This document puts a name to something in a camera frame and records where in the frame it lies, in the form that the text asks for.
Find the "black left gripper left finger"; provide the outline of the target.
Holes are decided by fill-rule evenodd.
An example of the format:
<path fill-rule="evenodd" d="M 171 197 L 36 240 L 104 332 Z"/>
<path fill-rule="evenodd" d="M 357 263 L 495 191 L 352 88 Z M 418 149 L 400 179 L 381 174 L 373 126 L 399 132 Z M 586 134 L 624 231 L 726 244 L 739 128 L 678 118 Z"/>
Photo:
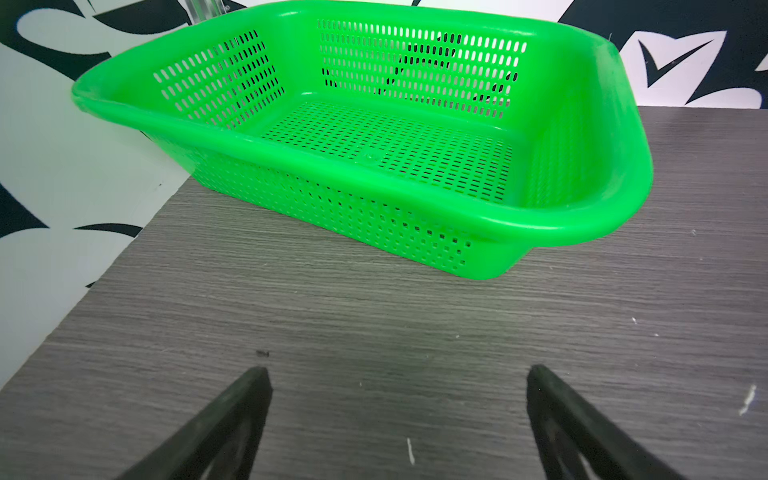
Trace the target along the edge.
<path fill-rule="evenodd" d="M 248 479 L 272 394 L 268 370 L 248 369 L 176 433 L 119 477 Z"/>

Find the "green plastic perforated basket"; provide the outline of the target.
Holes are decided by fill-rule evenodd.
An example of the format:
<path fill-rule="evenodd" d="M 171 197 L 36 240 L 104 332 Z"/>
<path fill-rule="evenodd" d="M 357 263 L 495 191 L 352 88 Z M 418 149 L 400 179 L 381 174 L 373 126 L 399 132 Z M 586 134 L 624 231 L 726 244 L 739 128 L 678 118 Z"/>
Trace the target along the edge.
<path fill-rule="evenodd" d="M 611 234 L 653 184 L 615 46 L 541 20 L 263 4 L 121 53 L 72 99 L 211 190 L 473 280 Z"/>

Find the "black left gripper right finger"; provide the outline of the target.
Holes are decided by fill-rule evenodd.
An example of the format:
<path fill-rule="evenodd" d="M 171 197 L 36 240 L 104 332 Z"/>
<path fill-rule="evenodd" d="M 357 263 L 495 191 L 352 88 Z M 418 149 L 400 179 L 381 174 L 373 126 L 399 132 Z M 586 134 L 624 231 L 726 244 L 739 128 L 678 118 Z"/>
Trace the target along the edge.
<path fill-rule="evenodd" d="M 526 406 L 548 479 L 681 479 L 542 364 L 527 375 Z"/>

